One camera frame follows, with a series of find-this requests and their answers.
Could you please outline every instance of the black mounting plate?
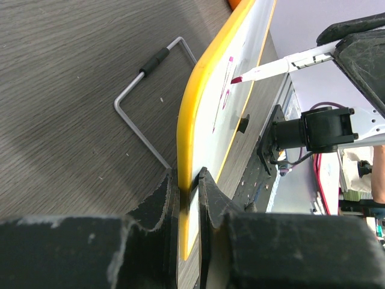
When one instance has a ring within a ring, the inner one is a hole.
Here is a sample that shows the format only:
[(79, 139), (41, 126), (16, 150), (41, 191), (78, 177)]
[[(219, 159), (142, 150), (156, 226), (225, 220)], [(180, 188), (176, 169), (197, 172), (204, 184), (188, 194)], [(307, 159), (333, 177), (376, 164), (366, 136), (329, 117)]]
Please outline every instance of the black mounting plate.
[(283, 115), (282, 107), (278, 104), (274, 107), (267, 126), (262, 134), (262, 137), (260, 138), (257, 154), (269, 175), (271, 175), (271, 173), (276, 169), (276, 165), (271, 164), (270, 160), (277, 160), (279, 157), (279, 151), (277, 151), (277, 144), (274, 136), (273, 124), (276, 122), (284, 121), (285, 116)]

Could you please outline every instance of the yellow whiteboard frame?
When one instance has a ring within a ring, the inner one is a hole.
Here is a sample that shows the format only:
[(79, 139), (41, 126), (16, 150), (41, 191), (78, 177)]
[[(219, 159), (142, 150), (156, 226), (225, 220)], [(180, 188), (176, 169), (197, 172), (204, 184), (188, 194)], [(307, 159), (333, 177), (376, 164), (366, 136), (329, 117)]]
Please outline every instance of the yellow whiteboard frame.
[[(194, 145), (194, 129), (198, 112), (200, 100), (202, 98), (203, 91), (206, 87), (209, 77), (212, 75), (216, 65), (220, 61), (221, 57), (225, 53), (230, 42), (234, 38), (239, 27), (243, 23), (244, 19), (248, 15), (254, 3), (258, 0), (242, 0), (234, 12), (230, 15), (222, 29), (217, 36), (211, 42), (205, 53), (197, 62), (193, 69), (191, 76), (188, 80), (185, 93), (183, 94), (182, 103), (179, 110), (179, 118), (176, 130), (176, 143), (177, 143), (177, 170), (178, 170), (178, 186), (180, 189), (180, 216), (179, 216), (179, 240), (180, 240), (180, 252), (181, 257), (186, 260), (190, 254), (187, 246), (188, 235), (188, 210), (190, 202), (192, 174), (193, 174), (193, 145)], [(266, 29), (265, 37), (263, 39), (263, 45), (261, 53), (258, 57), (259, 65), (260, 58), (262, 56), (263, 47), (265, 46), (266, 37), (268, 34), (268, 28), (270, 26), (271, 19), (274, 14), (274, 8), (276, 0), (274, 0), (273, 9), (271, 11), (269, 24)], [(245, 105), (242, 110), (242, 114), (246, 108), (248, 99), (251, 94), (253, 85), (250, 87), (249, 94), (247, 96)], [(236, 131), (234, 132), (229, 147), (227, 148), (226, 155), (222, 162), (217, 179), (221, 175), (224, 163), (226, 162), (227, 155), (230, 151), (230, 147), (234, 141)]]

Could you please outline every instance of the red handwriting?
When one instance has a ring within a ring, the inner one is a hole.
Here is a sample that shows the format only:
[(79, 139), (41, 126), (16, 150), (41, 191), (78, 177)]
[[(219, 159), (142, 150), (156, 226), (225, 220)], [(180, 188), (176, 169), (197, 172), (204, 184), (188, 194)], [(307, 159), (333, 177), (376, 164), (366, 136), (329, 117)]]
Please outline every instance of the red handwriting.
[[(229, 62), (227, 63), (227, 67), (226, 67), (226, 72), (225, 72), (224, 80), (223, 80), (221, 96), (220, 96), (220, 98), (219, 98), (219, 103), (218, 103), (218, 107), (217, 107), (217, 113), (215, 114), (215, 120), (214, 120), (214, 126), (213, 126), (213, 128), (212, 128), (212, 133), (214, 133), (214, 131), (215, 131), (215, 124), (216, 124), (216, 122), (217, 122), (217, 117), (218, 117), (219, 107), (220, 107), (220, 104), (221, 104), (221, 100), (222, 100), (222, 97), (223, 97), (223, 93), (224, 93), (224, 91), (225, 91), (225, 89), (226, 89), (226, 85), (227, 85), (227, 83), (229, 82), (229, 76), (230, 76), (231, 67), (232, 67), (232, 65), (233, 65), (233, 60), (234, 60), (234, 58), (233, 58), (232, 56), (230, 56)], [(229, 93), (230, 93), (230, 90), (227, 89), (226, 94), (225, 94), (225, 98), (224, 98), (224, 101), (223, 101), (222, 110), (224, 110), (224, 107), (226, 106), (227, 98), (229, 97)]]

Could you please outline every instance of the black bracket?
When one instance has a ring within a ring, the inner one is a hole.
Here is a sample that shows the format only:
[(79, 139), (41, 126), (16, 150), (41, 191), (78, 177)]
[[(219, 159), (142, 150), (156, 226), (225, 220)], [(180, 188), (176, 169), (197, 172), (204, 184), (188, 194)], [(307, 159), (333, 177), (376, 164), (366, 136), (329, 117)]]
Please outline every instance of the black bracket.
[(250, 115), (247, 114), (246, 117), (241, 118), (241, 121), (239, 122), (238, 129), (236, 130), (237, 132), (245, 133), (246, 128), (248, 126), (248, 122), (250, 120)]
[(279, 157), (279, 151), (277, 150), (277, 142), (275, 139), (275, 131), (272, 128), (276, 123), (284, 121), (285, 116), (283, 115), (282, 107), (280, 105), (276, 105), (270, 115), (270, 119), (267, 123), (265, 131), (260, 138), (257, 154), (269, 175), (271, 175), (271, 172), (276, 169), (276, 165), (271, 164), (270, 160), (277, 160)]

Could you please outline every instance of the wooden floor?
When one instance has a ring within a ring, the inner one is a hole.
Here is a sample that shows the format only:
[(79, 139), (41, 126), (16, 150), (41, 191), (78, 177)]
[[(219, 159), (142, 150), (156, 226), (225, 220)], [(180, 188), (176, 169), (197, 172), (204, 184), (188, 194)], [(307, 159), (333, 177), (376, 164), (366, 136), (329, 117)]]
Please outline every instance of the wooden floor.
[[(140, 66), (175, 37), (198, 58), (229, 17), (223, 0), (4, 0), (0, 3), (0, 217), (125, 214), (157, 185), (163, 166), (113, 108)], [(264, 62), (275, 60), (268, 38)], [(181, 48), (122, 107), (176, 166), (179, 105), (193, 66)], [(235, 191), (278, 91), (261, 81), (220, 187)], [(198, 276), (197, 247), (179, 287)]]

